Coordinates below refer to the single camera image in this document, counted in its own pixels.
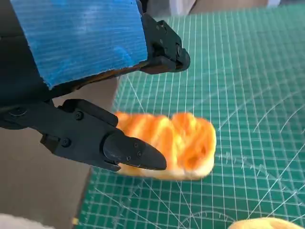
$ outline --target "green cutting mat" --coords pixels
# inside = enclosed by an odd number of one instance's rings
[[[182,73],[121,78],[114,110],[212,121],[212,173],[159,181],[93,169],[80,228],[224,229],[278,217],[305,225],[305,5],[170,18]]]

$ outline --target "pastry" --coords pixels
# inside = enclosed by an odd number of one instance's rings
[[[302,227],[277,218],[246,219],[235,222],[229,229],[302,229]]]
[[[148,170],[119,164],[119,173],[158,179],[199,179],[214,166],[216,133],[213,125],[191,113],[164,115],[117,112],[117,128],[158,149],[165,157],[166,170]]]

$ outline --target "bolt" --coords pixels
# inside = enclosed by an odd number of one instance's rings
[[[181,53],[181,47],[180,47],[180,45],[177,45],[177,54],[178,54],[178,56],[180,56],[180,53]]]
[[[71,145],[71,140],[68,138],[64,138],[61,142],[62,147],[69,147]]]
[[[83,112],[77,111],[77,112],[75,113],[75,119],[76,119],[76,120],[82,120],[83,118],[84,118],[84,113],[83,113]]]

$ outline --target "orange glazed bread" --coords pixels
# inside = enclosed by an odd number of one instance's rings
[[[199,179],[214,166],[216,133],[213,125],[191,113],[164,115],[117,112],[117,127],[158,149],[165,157],[166,170],[148,170],[120,164],[119,173],[158,179]]]

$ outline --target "bread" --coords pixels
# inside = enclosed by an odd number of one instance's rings
[[[302,227],[283,219],[258,218],[235,222],[229,229],[302,229]]]
[[[127,136],[139,138],[158,149],[167,168],[148,170],[120,164],[119,173],[158,179],[199,179],[214,166],[216,133],[213,125],[191,113],[164,115],[117,112],[117,127]]]

